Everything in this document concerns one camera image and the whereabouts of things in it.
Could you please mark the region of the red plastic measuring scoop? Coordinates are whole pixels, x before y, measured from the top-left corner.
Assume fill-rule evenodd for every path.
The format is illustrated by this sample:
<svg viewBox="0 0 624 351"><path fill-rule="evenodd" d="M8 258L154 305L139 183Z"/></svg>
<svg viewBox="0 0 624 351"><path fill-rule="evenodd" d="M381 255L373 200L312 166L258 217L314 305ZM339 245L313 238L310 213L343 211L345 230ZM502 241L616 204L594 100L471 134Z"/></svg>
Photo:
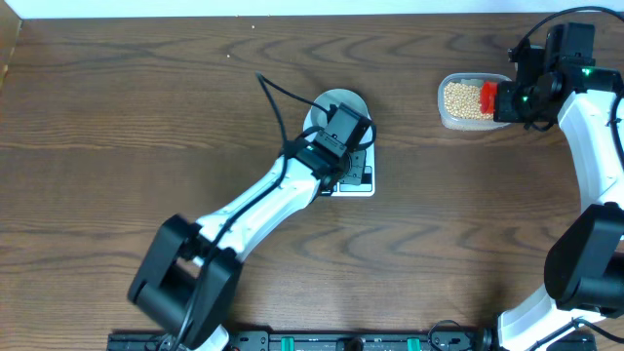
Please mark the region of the red plastic measuring scoop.
<svg viewBox="0 0 624 351"><path fill-rule="evenodd" d="M495 97L497 95L497 83L485 81L480 92L480 107L484 114L492 114L495 107Z"/></svg>

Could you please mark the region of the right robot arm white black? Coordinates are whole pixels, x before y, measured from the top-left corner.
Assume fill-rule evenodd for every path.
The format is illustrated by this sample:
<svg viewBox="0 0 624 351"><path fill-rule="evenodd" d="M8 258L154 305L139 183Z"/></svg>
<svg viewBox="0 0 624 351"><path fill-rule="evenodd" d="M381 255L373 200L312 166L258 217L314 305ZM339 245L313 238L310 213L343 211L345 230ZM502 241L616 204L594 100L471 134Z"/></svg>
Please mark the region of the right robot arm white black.
<svg viewBox="0 0 624 351"><path fill-rule="evenodd" d="M542 285L484 336L490 350L544 350L623 315L623 80L585 65L519 70L500 85L494 118L558 125L579 186L580 216L547 253Z"/></svg>

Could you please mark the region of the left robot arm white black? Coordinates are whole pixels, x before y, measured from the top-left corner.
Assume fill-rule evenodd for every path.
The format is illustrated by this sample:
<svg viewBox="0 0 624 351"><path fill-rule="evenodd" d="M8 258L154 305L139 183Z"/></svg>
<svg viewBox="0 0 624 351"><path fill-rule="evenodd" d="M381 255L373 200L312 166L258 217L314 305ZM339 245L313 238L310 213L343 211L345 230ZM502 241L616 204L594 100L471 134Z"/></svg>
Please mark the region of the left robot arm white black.
<svg viewBox="0 0 624 351"><path fill-rule="evenodd" d="M320 150L306 140L297 156L279 157L256 184L222 209L194 222L176 214L157 230L128 299L171 338L173 349L221 350L223 327L243 264L290 215L319 195L341 196L303 163Z"/></svg>

